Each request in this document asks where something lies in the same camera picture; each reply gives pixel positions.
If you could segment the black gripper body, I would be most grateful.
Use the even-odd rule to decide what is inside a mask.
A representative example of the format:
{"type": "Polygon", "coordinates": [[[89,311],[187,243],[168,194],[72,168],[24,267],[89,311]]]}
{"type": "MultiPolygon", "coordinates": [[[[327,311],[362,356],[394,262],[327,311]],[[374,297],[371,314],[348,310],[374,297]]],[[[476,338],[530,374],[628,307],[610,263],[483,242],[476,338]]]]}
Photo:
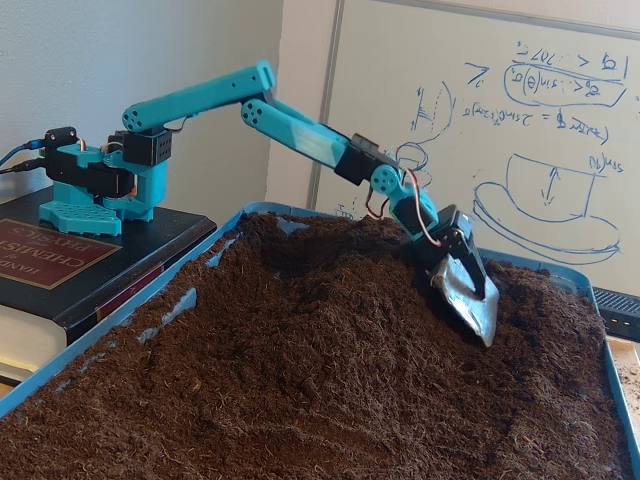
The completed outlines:
{"type": "Polygon", "coordinates": [[[420,238],[413,244],[421,265],[429,271],[435,268],[447,255],[451,255],[449,253],[449,242],[452,229],[460,228],[466,233],[472,233],[471,221],[457,206],[449,205],[440,210],[438,215],[438,222],[428,228],[428,233],[434,241],[439,241],[441,245],[435,246],[426,237],[420,238]]]}

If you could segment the silver foil scoop gripper finger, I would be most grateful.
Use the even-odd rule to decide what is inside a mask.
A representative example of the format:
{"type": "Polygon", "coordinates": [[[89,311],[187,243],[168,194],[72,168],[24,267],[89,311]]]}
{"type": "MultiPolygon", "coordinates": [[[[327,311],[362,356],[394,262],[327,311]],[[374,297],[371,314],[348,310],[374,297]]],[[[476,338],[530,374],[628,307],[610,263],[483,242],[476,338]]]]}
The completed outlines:
{"type": "Polygon", "coordinates": [[[484,287],[483,298],[476,292],[463,262],[450,254],[430,273],[430,285],[440,292],[463,324],[490,347],[497,327],[499,291],[486,273],[480,275],[480,284],[484,287]]]}

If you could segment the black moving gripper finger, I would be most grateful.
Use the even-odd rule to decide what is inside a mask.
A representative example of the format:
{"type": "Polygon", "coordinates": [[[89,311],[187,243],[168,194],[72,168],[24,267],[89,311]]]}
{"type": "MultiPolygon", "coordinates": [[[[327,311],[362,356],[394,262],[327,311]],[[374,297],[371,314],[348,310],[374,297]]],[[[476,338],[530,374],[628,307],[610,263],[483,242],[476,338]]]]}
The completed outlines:
{"type": "Polygon", "coordinates": [[[460,228],[454,228],[450,233],[449,253],[453,258],[461,261],[473,282],[474,294],[480,300],[484,300],[486,296],[486,271],[472,233],[466,233],[460,228]]]}

